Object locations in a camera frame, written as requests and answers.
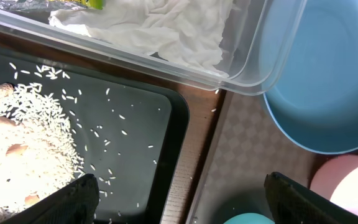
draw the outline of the pile of rice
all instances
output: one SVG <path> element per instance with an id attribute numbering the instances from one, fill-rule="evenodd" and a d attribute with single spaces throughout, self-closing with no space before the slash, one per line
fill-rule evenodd
<path id="1" fill-rule="evenodd" d="M 25 210 L 24 199 L 43 199 L 69 184 L 83 164 L 73 147 L 68 116 L 53 93 L 42 96 L 42 85 L 19 84 L 12 95 L 0 99 L 0 116 L 16 122 L 0 131 L 0 222 Z M 16 159 L 6 157 L 12 142 L 28 146 Z"/>

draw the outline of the pink cup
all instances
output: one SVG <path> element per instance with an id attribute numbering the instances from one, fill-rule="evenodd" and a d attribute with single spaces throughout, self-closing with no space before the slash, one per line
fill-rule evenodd
<path id="1" fill-rule="evenodd" d="M 358 215 L 358 156 L 339 156 L 314 175 L 310 190 Z"/>

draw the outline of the light blue bowl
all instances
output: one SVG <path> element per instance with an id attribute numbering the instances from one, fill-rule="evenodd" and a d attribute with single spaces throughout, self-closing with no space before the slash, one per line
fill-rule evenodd
<path id="1" fill-rule="evenodd" d="M 268 15 L 261 70 L 278 50 L 269 41 L 274 22 Z M 264 100 L 297 145 L 322 154 L 358 149 L 358 0 L 308 0 L 282 76 Z"/>
<path id="2" fill-rule="evenodd" d="M 263 215 L 246 213 L 233 217 L 224 224 L 274 224 L 274 222 Z"/>

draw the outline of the crumpled tissue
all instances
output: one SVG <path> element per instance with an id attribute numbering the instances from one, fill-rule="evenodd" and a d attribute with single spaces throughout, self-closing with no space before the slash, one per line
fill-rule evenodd
<path id="1" fill-rule="evenodd" d="M 49 24 L 227 78 L 214 65 L 231 9 L 232 0 L 108 0 L 103 10 L 52 11 Z"/>

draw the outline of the black baking tray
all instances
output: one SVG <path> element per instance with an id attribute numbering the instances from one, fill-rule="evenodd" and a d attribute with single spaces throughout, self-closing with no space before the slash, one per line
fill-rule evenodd
<path id="1" fill-rule="evenodd" d="M 9 62 L 18 71 L 28 70 L 31 74 L 19 72 L 15 80 L 15 70 Z M 40 78 L 34 75 L 37 72 L 35 65 L 62 69 L 70 79 L 62 78 L 60 73 L 57 80 L 51 80 L 45 77 L 47 72 Z M 0 84 L 6 82 L 25 85 L 37 82 L 43 85 L 43 95 L 53 92 L 53 97 L 60 99 L 63 111 L 69 115 L 71 127 L 76 130 L 73 137 L 77 151 L 85 157 L 84 171 L 106 180 L 110 176 L 108 168 L 114 172 L 117 178 L 110 180 L 111 186 L 99 181 L 99 188 L 108 191 L 109 195 L 107 198 L 100 195 L 94 224 L 108 223 L 110 218 L 113 223 L 161 222 L 189 122 L 187 103 L 180 94 L 0 48 Z M 78 97 L 78 103 L 62 100 L 62 88 L 67 95 Z M 70 110 L 75 112 L 75 117 L 69 114 Z M 100 137 L 97 138 L 91 129 Z M 105 146 L 105 139 L 111 144 Z"/>

